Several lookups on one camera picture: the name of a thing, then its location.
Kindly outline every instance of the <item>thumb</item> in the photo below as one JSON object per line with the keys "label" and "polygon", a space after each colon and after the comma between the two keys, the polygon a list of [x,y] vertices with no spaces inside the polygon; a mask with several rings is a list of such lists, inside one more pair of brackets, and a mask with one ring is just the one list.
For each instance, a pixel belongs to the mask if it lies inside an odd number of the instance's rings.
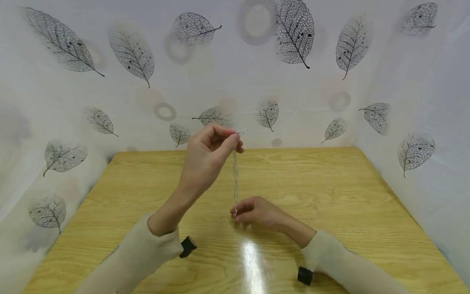
{"label": "thumb", "polygon": [[235,218],[236,222],[241,222],[241,223],[253,222],[255,220],[256,220],[256,212],[254,210],[245,212],[241,215],[238,215]]}
{"label": "thumb", "polygon": [[236,146],[238,145],[238,141],[240,141],[240,135],[237,133],[232,134],[222,142],[222,145],[220,145],[220,147],[214,153],[226,160],[233,150],[235,150]]}

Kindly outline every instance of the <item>wooden table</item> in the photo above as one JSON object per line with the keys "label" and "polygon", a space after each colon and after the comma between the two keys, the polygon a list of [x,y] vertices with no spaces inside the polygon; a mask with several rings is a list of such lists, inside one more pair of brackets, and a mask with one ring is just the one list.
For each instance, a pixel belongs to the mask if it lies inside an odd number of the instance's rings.
{"label": "wooden table", "polygon": [[[182,151],[118,153],[32,278],[26,294],[69,294],[176,186]],[[399,280],[412,293],[469,293],[362,152],[350,148],[248,150],[238,157],[240,199],[263,195]],[[234,225],[232,159],[180,223],[198,244],[134,293],[345,293],[315,275],[296,281],[299,248],[279,233]]]}

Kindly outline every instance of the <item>right hand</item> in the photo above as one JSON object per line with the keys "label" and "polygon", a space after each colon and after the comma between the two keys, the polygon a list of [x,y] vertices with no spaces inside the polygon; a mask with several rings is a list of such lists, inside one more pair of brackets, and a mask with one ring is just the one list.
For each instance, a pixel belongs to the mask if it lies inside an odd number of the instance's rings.
{"label": "right hand", "polygon": [[234,206],[230,210],[231,214],[235,213],[235,208],[237,209],[235,222],[256,222],[274,231],[280,231],[280,225],[291,217],[282,209],[260,196],[243,199],[238,202],[236,207]]}

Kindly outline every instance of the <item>clear plastic piece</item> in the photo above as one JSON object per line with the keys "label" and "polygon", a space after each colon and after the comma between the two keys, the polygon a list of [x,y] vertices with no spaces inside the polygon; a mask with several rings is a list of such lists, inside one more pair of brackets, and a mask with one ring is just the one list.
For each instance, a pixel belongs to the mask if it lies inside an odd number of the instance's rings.
{"label": "clear plastic piece", "polygon": [[247,129],[247,128],[244,129],[244,130],[240,130],[240,131],[238,131],[238,132],[236,132],[236,133],[239,134],[239,135],[243,135],[243,134],[245,134],[246,132],[248,132],[248,129]]}

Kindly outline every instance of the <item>wrist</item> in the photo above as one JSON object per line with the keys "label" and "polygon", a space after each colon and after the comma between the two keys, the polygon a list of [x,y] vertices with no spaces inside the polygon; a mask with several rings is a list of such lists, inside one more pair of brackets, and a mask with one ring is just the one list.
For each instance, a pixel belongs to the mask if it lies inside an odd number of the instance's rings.
{"label": "wrist", "polygon": [[307,246],[317,231],[293,216],[286,216],[279,225],[279,232],[289,237],[300,248]]}
{"label": "wrist", "polygon": [[193,205],[193,199],[176,189],[165,203],[147,220],[150,232],[162,236],[176,230],[186,211]]}

